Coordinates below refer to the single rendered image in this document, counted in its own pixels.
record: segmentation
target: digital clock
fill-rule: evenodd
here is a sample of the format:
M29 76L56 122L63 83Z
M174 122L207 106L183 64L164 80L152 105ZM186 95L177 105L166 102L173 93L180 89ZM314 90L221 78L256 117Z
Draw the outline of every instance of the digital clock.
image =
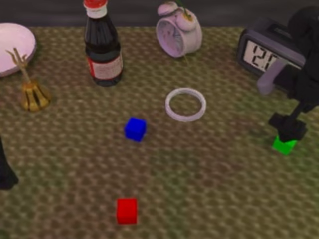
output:
M241 33L237 61L261 76L277 59L296 68L302 68L305 63L285 26L268 18L259 18Z

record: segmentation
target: blue cube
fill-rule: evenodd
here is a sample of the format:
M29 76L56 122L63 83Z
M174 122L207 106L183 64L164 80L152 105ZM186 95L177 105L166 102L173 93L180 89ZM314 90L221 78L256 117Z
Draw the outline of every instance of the blue cube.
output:
M127 139L135 142L141 142L146 133L146 121L131 117L124 128L124 134Z

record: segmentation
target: dark wall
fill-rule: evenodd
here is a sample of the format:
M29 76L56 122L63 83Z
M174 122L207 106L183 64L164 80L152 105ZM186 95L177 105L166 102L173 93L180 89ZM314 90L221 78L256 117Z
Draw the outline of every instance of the dark wall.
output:
M116 26L154 26L157 7L163 0L109 0ZM183 0L202 26L245 26L259 16L286 24L301 7L319 5L318 0ZM26 26L82 26L82 0L1 0L0 22Z

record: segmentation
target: table surface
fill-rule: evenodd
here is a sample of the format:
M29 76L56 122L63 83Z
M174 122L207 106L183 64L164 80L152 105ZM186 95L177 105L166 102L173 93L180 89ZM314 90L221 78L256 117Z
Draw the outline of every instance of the table surface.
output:
M21 74L0 80L1 136L20 178L0 192L0 238L319 238L319 110L300 117L309 132L290 156L272 149L269 117L297 102L258 93L256 77L235 61L241 30L204 28L202 48L176 60L154 28L118 28L124 77L103 88L89 76L82 28L32 28L38 51L29 72L54 99L26 112ZM165 113L177 87L205 95L200 120ZM183 114L199 106L188 95L172 101ZM140 144L123 136L130 116L148 122ZM122 197L137 198L138 225L116 225Z

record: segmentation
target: bottle neck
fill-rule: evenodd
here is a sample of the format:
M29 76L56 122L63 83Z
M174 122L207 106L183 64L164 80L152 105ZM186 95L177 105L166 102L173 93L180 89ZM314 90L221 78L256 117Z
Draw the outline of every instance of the bottle neck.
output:
M89 8L85 6L86 14L88 15L89 18L92 18L92 19L103 18L108 14L108 10L106 6L107 6L106 4L99 8Z

